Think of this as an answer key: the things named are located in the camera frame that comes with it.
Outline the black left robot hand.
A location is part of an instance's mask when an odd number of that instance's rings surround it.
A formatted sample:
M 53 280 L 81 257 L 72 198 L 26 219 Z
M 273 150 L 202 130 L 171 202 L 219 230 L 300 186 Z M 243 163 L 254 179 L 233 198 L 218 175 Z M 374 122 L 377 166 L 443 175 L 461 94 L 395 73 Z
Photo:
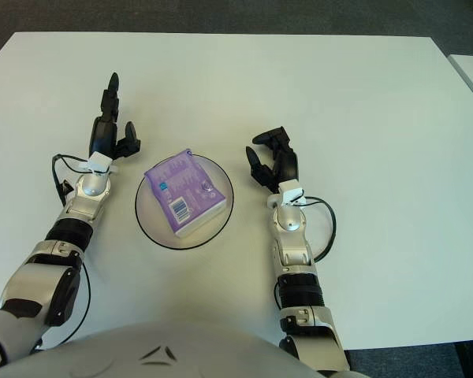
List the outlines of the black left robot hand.
M 113 72 L 107 88 L 102 93 L 101 115 L 93 123 L 89 143 L 89 155 L 101 153 L 113 161 L 128 158 L 140 151 L 141 141 L 136 136 L 134 124 L 125 125 L 125 137 L 117 139 L 117 119 L 119 114 L 119 76 Z

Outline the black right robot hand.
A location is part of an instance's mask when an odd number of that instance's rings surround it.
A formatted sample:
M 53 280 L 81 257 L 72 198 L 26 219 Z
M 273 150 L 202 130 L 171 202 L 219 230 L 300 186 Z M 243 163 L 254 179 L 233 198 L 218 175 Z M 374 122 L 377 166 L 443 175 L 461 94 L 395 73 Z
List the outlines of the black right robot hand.
M 263 132 L 252 139 L 253 144 L 265 146 L 271 151 L 274 162 L 272 168 L 262 164 L 250 146 L 245 147 L 251 177 L 272 194 L 279 193 L 280 183 L 299 179 L 297 155 L 289 142 L 290 138 L 283 127 Z

